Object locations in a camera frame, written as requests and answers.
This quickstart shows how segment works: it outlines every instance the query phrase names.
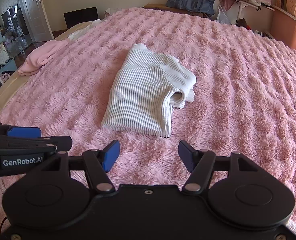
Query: ribbed knit fabric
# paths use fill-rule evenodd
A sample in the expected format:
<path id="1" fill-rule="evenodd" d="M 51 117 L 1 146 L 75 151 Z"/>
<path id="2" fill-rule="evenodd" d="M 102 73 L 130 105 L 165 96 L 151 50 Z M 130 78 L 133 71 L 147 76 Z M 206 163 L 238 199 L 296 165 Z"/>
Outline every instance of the ribbed knit fabric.
<path id="1" fill-rule="evenodd" d="M 134 44 L 110 90 L 102 125 L 169 137 L 172 107 L 193 101 L 195 83 L 195 75 L 175 57 Z"/>

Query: silver bolt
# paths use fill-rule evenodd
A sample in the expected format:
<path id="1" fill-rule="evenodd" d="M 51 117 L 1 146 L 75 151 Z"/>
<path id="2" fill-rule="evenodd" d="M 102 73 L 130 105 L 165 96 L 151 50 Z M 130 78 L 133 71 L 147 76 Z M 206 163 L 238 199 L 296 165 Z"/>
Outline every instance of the silver bolt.
<path id="1" fill-rule="evenodd" d="M 185 186 L 185 189 L 188 191 L 197 192 L 201 189 L 201 187 L 197 183 L 189 183 Z"/>
<path id="2" fill-rule="evenodd" d="M 153 191 L 152 190 L 145 190 L 145 194 L 147 194 L 147 195 L 151 195 L 153 193 Z"/>
<path id="3" fill-rule="evenodd" d="M 112 190 L 113 186 L 110 183 L 99 183 L 97 185 L 97 189 L 100 191 L 110 191 Z"/>
<path id="4" fill-rule="evenodd" d="M 19 236 L 18 234 L 13 234 L 10 236 L 11 240 L 21 240 L 21 236 Z"/>
<path id="5" fill-rule="evenodd" d="M 287 237 L 285 235 L 278 235 L 276 236 L 276 240 L 286 240 Z"/>

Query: pink fluffy blanket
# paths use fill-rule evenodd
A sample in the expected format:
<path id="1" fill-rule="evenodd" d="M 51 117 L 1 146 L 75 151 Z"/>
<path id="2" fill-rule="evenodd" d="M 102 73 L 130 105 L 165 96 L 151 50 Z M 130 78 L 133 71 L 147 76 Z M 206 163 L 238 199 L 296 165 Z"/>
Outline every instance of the pink fluffy blanket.
<path id="1" fill-rule="evenodd" d="M 173 110 L 170 138 L 101 127 L 116 73 L 140 42 L 175 56 L 197 77 L 194 102 Z M 189 174 L 177 147 L 185 139 L 218 155 L 241 151 L 296 196 L 296 51 L 242 27 L 159 10 L 117 12 L 31 77 L 0 122 L 70 135 L 70 155 L 119 140 L 120 157 L 109 173 L 116 185 L 183 185 Z"/>

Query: door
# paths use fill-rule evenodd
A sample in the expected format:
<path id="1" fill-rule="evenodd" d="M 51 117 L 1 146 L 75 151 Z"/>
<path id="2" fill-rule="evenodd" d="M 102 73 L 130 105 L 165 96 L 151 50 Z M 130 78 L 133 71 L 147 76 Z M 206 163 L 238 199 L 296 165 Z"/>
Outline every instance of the door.
<path id="1" fill-rule="evenodd" d="M 30 25 L 35 42 L 53 40 L 53 34 L 44 10 L 42 0 L 19 0 L 25 21 Z"/>

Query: wire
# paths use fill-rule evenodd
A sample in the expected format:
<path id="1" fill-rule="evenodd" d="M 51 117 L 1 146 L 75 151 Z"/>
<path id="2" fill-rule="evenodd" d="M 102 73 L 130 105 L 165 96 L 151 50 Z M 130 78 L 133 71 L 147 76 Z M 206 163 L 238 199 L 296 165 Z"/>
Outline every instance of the wire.
<path id="1" fill-rule="evenodd" d="M 8 219 L 8 218 L 5 217 L 5 218 L 2 220 L 2 222 L 1 222 L 1 225 L 0 225 L 0 235 L 1 235 L 2 226 L 3 226 L 4 222 L 5 222 L 7 219 Z"/>

